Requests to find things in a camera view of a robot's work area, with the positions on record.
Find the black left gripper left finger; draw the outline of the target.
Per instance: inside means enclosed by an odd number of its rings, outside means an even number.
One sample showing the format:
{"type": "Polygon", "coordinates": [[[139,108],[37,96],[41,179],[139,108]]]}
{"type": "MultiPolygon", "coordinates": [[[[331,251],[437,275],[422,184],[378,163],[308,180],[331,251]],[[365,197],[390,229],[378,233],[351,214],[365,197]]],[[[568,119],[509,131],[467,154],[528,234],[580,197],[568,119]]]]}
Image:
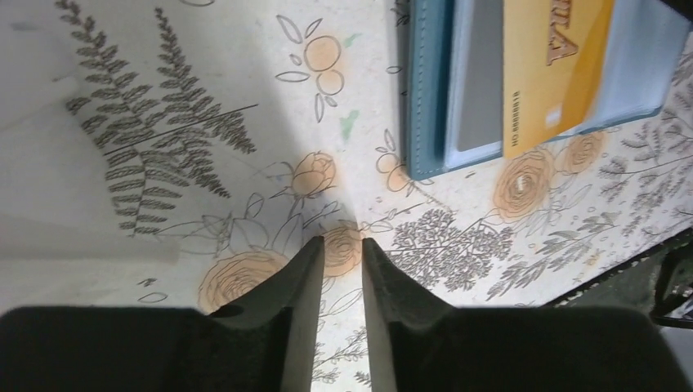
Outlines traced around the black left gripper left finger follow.
{"type": "Polygon", "coordinates": [[[26,306],[1,318],[4,391],[308,391],[324,269],[312,238],[211,314],[26,306]]]}

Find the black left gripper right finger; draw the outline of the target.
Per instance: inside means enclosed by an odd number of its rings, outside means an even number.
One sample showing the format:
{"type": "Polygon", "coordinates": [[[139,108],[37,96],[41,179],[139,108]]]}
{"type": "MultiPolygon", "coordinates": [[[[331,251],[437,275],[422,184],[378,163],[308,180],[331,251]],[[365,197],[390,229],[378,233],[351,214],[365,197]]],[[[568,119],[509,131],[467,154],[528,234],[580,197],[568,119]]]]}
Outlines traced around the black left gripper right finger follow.
{"type": "Polygon", "coordinates": [[[457,308],[362,242],[375,391],[689,391],[674,354],[636,310],[457,308]]]}

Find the blue leather card holder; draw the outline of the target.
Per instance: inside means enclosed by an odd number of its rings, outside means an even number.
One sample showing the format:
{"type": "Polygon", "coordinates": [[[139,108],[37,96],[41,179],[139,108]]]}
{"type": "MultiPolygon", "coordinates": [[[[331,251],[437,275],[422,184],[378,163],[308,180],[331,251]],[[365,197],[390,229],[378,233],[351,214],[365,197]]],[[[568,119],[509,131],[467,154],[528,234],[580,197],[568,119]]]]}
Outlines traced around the blue leather card holder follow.
{"type": "MultiPolygon", "coordinates": [[[[415,180],[503,155],[458,148],[471,1],[415,1],[410,8],[406,170],[415,180]]],[[[692,29],[689,1],[615,4],[592,114],[547,141],[581,136],[658,114],[692,29]]]]}

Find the dark translucent card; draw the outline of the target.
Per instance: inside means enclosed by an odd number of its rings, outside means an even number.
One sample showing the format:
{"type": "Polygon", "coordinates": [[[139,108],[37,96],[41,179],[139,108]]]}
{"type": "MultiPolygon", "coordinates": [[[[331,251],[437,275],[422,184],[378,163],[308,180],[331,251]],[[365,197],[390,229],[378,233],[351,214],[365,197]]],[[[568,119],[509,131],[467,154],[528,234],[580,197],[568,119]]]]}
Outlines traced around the dark translucent card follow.
{"type": "Polygon", "coordinates": [[[503,2],[470,5],[458,148],[497,154],[502,142],[503,2]]]}

